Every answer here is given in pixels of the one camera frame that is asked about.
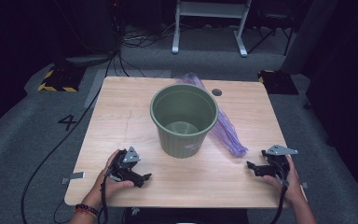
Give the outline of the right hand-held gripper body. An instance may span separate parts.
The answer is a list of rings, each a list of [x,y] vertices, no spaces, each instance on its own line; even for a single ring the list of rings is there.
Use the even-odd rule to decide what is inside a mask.
[[[274,167],[275,177],[277,177],[284,186],[288,187],[289,183],[286,177],[289,173],[289,163],[285,158],[286,155],[296,155],[298,151],[289,147],[273,145],[269,149],[263,150],[262,155],[265,157],[268,165]]]

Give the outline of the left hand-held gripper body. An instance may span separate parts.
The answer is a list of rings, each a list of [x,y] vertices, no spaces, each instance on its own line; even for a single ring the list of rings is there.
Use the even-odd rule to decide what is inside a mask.
[[[120,150],[111,161],[106,174],[117,182],[129,180],[133,184],[141,184],[142,177],[131,170],[140,160],[133,147]]]

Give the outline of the purple plastic trash bag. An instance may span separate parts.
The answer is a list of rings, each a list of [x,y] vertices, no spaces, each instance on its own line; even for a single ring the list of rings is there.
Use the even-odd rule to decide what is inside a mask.
[[[175,80],[177,83],[190,84],[205,90],[203,82],[194,73],[176,77]],[[228,149],[234,157],[243,157],[249,151],[249,149],[241,143],[234,125],[222,108],[219,109],[218,119],[211,130],[211,134],[222,146]]]

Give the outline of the green plastic trash can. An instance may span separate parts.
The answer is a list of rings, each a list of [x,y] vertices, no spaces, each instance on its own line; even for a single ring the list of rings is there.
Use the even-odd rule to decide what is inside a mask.
[[[174,84],[158,91],[150,103],[150,116],[162,149],[185,159],[198,153],[218,120],[217,102],[206,90],[191,84]]]

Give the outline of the person's right hand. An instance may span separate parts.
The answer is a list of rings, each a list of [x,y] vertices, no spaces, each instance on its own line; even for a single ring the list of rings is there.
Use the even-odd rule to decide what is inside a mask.
[[[289,185],[287,187],[287,191],[285,192],[284,198],[291,206],[296,207],[300,204],[305,203],[307,200],[304,198],[302,188],[300,186],[300,182],[296,173],[296,167],[293,163],[292,158],[289,155],[286,155],[285,158],[289,163],[290,170],[288,176],[286,177],[286,180],[288,181]],[[282,182],[279,181],[277,177],[264,175],[262,179],[278,191],[282,190]]]

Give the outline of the person's left hand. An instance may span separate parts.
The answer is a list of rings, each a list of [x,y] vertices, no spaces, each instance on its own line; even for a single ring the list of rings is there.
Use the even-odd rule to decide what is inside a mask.
[[[117,182],[110,177],[105,176],[113,158],[118,154],[118,152],[119,149],[114,151],[108,158],[105,167],[99,173],[94,185],[90,189],[87,197],[84,199],[85,204],[90,205],[93,208],[100,208],[102,205],[102,198],[109,199],[123,189],[130,189],[134,187],[134,183],[131,181]]]

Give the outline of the person's dark clothing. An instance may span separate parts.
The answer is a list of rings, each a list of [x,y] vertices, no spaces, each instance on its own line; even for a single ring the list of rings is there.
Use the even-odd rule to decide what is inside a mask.
[[[246,209],[126,208],[122,224],[249,224]]]

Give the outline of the black yellow striped base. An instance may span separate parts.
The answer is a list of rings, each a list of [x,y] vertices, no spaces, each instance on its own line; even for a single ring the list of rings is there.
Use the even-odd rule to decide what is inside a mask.
[[[38,87],[39,91],[78,92],[85,67],[59,68],[52,66]]]
[[[282,71],[261,70],[257,77],[258,81],[265,86],[268,94],[298,95],[291,76]]]

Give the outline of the grey pillar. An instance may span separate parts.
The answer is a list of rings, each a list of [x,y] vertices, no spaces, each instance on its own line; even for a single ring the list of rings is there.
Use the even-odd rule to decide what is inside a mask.
[[[301,73],[333,15],[337,2],[338,0],[312,0],[310,10],[282,63],[282,72],[288,75]]]

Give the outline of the black tripod stand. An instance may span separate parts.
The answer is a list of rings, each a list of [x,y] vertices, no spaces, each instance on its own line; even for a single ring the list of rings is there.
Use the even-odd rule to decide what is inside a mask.
[[[294,13],[291,10],[270,11],[260,8],[257,10],[257,16],[259,19],[259,25],[257,26],[258,33],[261,33],[262,27],[269,28],[269,32],[266,35],[262,35],[261,39],[248,50],[248,53],[251,53],[254,49],[261,45],[268,37],[274,35],[277,30],[281,30],[284,36],[287,38],[283,52],[283,55],[286,56],[295,30]]]

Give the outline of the black equipment rack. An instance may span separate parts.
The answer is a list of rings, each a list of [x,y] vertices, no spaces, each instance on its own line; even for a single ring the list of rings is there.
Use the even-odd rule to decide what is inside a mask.
[[[87,44],[100,52],[117,51],[119,20],[113,0],[85,0]]]

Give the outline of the white desk frame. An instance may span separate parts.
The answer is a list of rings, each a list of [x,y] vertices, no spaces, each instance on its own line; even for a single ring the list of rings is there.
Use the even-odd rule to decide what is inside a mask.
[[[246,57],[248,51],[242,40],[242,32],[246,23],[249,10],[253,0],[245,0],[241,4],[229,3],[208,3],[208,2],[189,2],[177,0],[175,7],[175,28],[172,40],[172,53],[179,52],[180,43],[180,20],[182,17],[208,17],[223,19],[240,19],[240,25],[234,31],[234,37],[241,57]]]

